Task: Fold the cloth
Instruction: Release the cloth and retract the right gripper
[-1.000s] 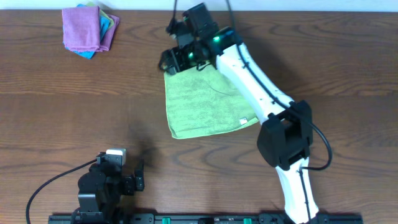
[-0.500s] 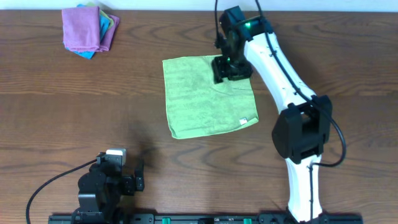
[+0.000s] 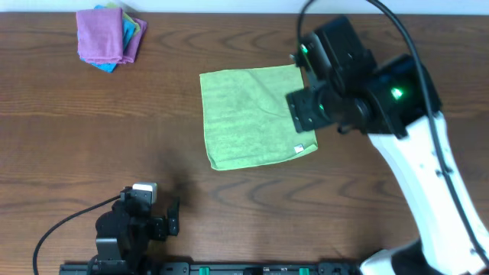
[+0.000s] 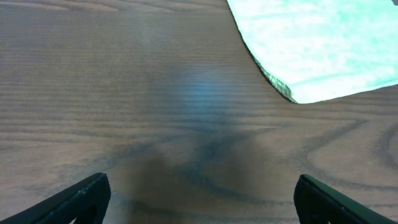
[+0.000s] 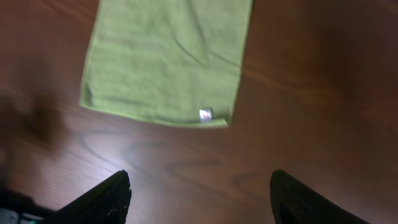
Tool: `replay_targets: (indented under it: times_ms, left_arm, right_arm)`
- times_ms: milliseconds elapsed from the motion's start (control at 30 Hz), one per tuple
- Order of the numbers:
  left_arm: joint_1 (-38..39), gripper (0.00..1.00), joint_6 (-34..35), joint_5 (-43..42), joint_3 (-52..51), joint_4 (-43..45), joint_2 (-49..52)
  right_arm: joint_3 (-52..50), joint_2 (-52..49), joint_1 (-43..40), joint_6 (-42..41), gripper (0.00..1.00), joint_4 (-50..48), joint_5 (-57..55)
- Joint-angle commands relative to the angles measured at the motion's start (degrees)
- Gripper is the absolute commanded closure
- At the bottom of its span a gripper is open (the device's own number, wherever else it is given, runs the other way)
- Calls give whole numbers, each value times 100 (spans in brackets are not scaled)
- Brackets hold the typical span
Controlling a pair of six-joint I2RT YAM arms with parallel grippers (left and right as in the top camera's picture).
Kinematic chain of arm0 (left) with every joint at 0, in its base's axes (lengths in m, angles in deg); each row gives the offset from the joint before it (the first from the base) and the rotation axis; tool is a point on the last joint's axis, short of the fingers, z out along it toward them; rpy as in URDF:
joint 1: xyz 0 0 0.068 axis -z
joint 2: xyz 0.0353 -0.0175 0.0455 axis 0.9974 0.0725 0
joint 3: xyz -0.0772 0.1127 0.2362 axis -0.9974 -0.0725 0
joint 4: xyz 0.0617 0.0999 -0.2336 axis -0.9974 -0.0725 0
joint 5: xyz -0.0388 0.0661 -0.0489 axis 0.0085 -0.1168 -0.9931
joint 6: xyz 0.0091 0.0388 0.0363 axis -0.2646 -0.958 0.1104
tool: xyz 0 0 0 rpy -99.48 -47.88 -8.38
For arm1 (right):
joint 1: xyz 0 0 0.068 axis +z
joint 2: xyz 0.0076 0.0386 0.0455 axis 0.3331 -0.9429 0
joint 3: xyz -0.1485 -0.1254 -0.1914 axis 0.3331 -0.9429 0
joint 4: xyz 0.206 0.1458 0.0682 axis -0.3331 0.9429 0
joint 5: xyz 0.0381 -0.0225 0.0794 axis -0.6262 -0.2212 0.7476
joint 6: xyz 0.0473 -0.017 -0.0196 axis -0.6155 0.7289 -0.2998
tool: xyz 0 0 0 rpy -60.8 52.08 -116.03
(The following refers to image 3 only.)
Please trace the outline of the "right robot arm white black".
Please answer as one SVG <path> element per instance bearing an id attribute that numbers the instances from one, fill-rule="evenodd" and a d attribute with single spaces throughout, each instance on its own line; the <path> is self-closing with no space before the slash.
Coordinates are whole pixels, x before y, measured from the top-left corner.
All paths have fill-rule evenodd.
<path id="1" fill-rule="evenodd" d="M 434 88 L 418 86 L 413 57 L 384 66 L 349 54 L 331 63 L 300 53 L 309 87 L 287 96 L 298 132 L 338 125 L 370 139 L 392 170 L 419 240 L 384 249 L 361 264 L 364 274 L 464 274 L 488 269 L 488 231 L 465 187 Z"/>

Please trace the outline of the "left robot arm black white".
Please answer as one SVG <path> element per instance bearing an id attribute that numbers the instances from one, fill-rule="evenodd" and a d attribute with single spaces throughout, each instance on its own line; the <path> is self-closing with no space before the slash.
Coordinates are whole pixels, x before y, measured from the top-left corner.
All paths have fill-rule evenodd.
<path id="1" fill-rule="evenodd" d="M 160 265 L 147 256 L 151 241 L 166 241 L 180 230 L 180 199 L 163 216 L 153 216 L 154 193 L 139 189 L 121 192 L 119 199 L 96 221 L 97 255 L 88 274 L 158 274 Z"/>

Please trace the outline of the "green microfiber cloth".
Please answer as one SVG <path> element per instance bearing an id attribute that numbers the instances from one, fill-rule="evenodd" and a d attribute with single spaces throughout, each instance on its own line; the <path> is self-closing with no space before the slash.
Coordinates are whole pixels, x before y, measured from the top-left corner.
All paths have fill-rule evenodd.
<path id="1" fill-rule="evenodd" d="M 287 105 L 287 93 L 303 88 L 294 65 L 203 73 L 200 86 L 212 169 L 282 163 L 317 150 L 315 133 L 297 133 Z"/>

